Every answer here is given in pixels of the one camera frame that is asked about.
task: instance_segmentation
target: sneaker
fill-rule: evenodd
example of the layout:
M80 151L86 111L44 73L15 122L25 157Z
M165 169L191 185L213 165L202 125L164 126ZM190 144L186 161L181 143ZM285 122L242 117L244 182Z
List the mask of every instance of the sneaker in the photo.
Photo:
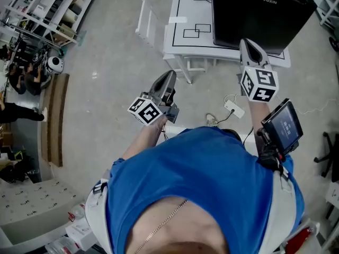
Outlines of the sneaker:
M42 115L43 115L43 122L47 122L47 118L48 118L47 107L45 107L44 110L42 111Z
M49 83L51 82L52 77L48 76L45 82L42 82L40 85L40 89L45 89L48 87Z
M208 127L218 127L218 121L215 116L212 114L208 113L206 114L206 124Z

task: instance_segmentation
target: white cube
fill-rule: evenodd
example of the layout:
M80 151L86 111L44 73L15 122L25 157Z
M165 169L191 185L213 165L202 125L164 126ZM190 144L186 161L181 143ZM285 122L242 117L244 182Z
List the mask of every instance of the white cube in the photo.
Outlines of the white cube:
M251 102L268 103L279 90L278 74L273 70L245 67L240 83Z
M127 110L139 122L149 126L162 115L160 109L149 99L137 97Z

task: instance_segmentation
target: person in black clothes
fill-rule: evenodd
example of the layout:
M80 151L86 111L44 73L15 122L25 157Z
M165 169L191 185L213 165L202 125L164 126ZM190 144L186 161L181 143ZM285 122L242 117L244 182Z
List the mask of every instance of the person in black clothes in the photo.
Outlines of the person in black clothes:
M18 106L14 103L4 103L0 100L0 123L14 122L17 119L28 119L32 121L47 121L47 108L42 114L33 109Z
M41 65L38 66L38 70L35 70L32 63L29 63L24 71L26 89L32 95L40 95L41 90L46 88L51 81L51 76L46 77L43 74Z
M18 69L16 64L10 64L9 72L6 75L8 77L11 86L19 94L24 94L26 92L26 86L24 82L24 75L22 74L21 69Z

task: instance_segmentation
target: necklace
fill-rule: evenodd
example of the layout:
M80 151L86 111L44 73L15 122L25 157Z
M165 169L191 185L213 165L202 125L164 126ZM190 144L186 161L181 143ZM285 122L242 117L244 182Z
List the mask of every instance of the necklace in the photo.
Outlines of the necklace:
M175 214L187 203L188 200L184 200L183 203L181 203L169 216L166 218L166 220L161 223L154 231L150 233L150 235L146 238L146 240L141 244L141 246L134 252L134 254L137 254L144 246L145 244L153 237L154 234L156 234Z

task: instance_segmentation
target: black wheel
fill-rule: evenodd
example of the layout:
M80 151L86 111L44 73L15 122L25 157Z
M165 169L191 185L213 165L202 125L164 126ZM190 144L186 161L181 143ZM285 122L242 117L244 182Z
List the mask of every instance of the black wheel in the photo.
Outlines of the black wheel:
M334 49L334 51L339 52L338 41L333 39L332 37L329 37L328 40L329 40L332 48Z

